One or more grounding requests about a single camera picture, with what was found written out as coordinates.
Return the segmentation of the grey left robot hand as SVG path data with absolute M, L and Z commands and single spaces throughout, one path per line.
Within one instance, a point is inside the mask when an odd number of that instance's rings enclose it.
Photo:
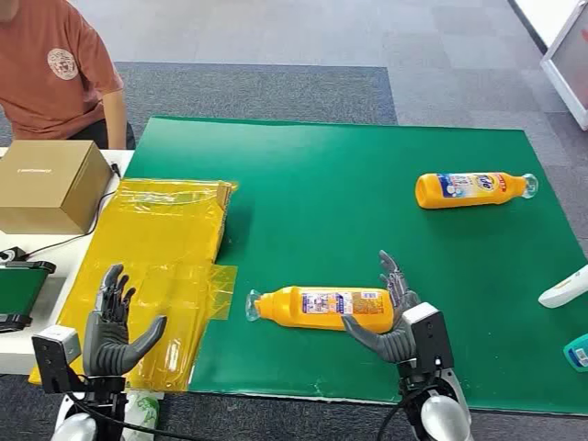
M 82 367 L 88 377 L 122 377 L 145 357 L 166 329 L 167 317 L 159 315 L 133 342 L 128 319 L 135 288 L 122 264 L 112 265 L 100 281 L 94 307 L 88 315 L 83 340 Z

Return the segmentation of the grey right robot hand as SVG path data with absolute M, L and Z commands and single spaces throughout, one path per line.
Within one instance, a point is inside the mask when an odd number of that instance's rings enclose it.
M 383 273 L 380 279 L 386 286 L 393 307 L 392 328 L 385 334 L 375 334 L 361 326 L 351 315 L 343 315 L 344 329 L 356 340 L 389 363 L 401 363 L 415 356 L 414 338 L 406 325 L 401 323 L 404 312 L 420 302 L 419 296 L 408 287 L 398 263 L 384 250 L 379 252 Z

